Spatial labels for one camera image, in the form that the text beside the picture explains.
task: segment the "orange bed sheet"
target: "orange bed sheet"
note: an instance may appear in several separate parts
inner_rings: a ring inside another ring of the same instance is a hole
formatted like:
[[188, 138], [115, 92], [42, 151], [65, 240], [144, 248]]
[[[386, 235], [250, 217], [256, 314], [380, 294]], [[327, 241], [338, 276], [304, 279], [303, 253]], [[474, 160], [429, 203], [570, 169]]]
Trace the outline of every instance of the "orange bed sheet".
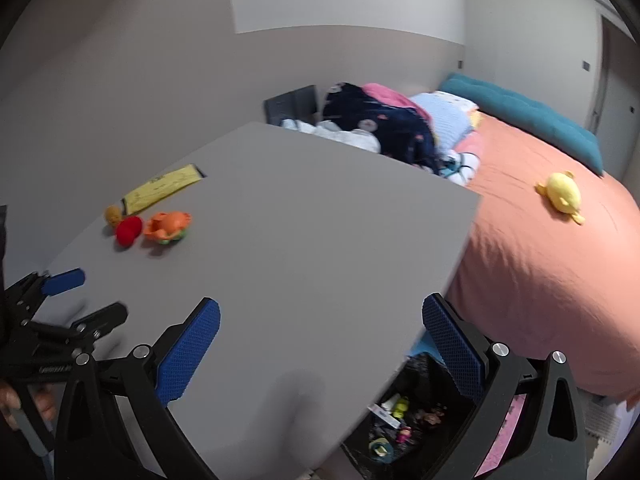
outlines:
[[[447, 297], [520, 355], [567, 355], [577, 385], [625, 399], [640, 388], [640, 210], [612, 176], [484, 116], [484, 156], [469, 187], [483, 196]], [[569, 170], [579, 226], [534, 190]]]

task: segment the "navy blue blanket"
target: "navy blue blanket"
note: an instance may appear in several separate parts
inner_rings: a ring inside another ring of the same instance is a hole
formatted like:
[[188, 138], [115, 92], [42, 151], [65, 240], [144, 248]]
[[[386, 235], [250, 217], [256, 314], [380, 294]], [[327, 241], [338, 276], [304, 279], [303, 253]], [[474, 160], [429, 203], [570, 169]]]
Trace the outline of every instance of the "navy blue blanket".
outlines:
[[383, 155], [438, 173], [433, 134], [414, 108], [385, 105], [359, 86], [339, 83], [329, 90], [322, 115], [347, 132], [374, 134]]

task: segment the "doorway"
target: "doorway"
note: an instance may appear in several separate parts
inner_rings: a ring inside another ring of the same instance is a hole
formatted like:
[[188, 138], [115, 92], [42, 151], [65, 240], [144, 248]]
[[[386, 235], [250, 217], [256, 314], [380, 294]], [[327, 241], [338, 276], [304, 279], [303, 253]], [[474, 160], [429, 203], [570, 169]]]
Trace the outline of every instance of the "doorway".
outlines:
[[640, 132], [640, 49], [602, 18], [602, 68], [592, 131], [604, 170], [622, 181]]

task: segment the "silver bolt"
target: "silver bolt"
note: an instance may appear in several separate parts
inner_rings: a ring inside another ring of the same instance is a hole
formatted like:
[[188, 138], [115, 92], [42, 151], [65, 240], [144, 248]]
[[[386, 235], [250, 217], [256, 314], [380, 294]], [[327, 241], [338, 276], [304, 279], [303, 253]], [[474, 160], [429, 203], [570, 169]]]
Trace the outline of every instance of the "silver bolt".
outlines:
[[566, 356], [562, 352], [553, 352], [551, 356], [556, 363], [563, 365], [566, 362]]
[[80, 366], [84, 366], [89, 362], [89, 354], [80, 354], [76, 357], [76, 364]]
[[509, 355], [509, 347], [504, 343], [496, 343], [492, 347], [494, 354], [499, 355], [500, 357], [505, 357]]
[[136, 359], [144, 359], [150, 352], [151, 349], [147, 345], [136, 346], [133, 349], [133, 357]]

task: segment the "yellow toy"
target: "yellow toy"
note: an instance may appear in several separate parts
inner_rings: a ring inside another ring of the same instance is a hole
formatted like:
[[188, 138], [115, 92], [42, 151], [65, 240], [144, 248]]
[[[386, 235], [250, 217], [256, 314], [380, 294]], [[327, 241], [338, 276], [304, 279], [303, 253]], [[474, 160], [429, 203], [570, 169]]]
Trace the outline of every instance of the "yellow toy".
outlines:
[[548, 197], [553, 207], [559, 212], [571, 215], [578, 225], [584, 224], [584, 217], [579, 214], [582, 198], [571, 171], [552, 173], [546, 180], [546, 186], [536, 184], [536, 191]]
[[104, 210], [104, 219], [115, 229], [122, 222], [122, 210], [116, 205], [110, 205]]
[[391, 413], [393, 418], [403, 418], [404, 412], [409, 409], [409, 399], [406, 397], [400, 397], [396, 405], [394, 406], [394, 410]]

